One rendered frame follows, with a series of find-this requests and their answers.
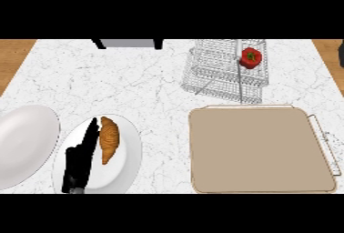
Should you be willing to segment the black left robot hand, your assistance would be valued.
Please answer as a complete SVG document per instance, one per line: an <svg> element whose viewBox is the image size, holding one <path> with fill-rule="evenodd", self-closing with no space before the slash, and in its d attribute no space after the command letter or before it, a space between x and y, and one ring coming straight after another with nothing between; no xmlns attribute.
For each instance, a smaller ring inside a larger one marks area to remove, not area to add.
<svg viewBox="0 0 344 233"><path fill-rule="evenodd" d="M93 118L84 132L83 142L67 149L67 168L64 174L62 192L83 194L89 182L93 154L99 136L98 119Z"/></svg>

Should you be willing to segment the red bell pepper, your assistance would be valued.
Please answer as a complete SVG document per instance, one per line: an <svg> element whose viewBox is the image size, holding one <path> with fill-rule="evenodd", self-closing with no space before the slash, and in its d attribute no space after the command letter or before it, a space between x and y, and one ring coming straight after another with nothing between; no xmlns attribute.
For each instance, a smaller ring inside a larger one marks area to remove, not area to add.
<svg viewBox="0 0 344 233"><path fill-rule="evenodd" d="M253 69L262 63L262 52L253 47L248 47L242 51L242 57L239 60L239 65L247 69Z"/></svg>

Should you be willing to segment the white oval plate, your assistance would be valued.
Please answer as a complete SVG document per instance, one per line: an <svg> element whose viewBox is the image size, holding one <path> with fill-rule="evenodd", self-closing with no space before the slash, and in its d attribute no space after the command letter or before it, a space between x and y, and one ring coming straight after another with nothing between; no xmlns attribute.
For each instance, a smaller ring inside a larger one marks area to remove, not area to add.
<svg viewBox="0 0 344 233"><path fill-rule="evenodd" d="M142 165L142 139L132 122L118 115L98 115L87 118L71 130L55 156L52 182L56 194L62 193L62 183L67 168L67 149L83 142L83 136L92 119L110 118L120 129L120 146L107 165L102 164L102 149L96 146L90 178L84 189L86 194L126 193Z"/></svg>
<svg viewBox="0 0 344 233"><path fill-rule="evenodd" d="M46 106L22 106L0 117L0 190L21 184L50 157L61 132Z"/></svg>

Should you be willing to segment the brown croissant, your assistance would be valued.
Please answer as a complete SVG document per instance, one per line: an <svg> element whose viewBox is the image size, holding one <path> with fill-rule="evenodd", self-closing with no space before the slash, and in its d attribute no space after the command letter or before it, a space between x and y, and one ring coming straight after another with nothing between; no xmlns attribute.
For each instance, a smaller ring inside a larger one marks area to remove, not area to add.
<svg viewBox="0 0 344 233"><path fill-rule="evenodd" d="M99 145L102 149L102 164L107 165L120 146L118 125L108 117L101 118Z"/></svg>

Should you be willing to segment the dark object at edge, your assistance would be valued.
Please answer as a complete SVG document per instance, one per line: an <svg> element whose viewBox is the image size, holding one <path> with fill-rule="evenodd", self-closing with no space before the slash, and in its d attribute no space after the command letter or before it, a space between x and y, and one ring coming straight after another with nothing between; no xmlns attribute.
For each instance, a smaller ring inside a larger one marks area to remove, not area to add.
<svg viewBox="0 0 344 233"><path fill-rule="evenodd" d="M340 66L344 68L344 40L338 47L338 63L340 63Z"/></svg>

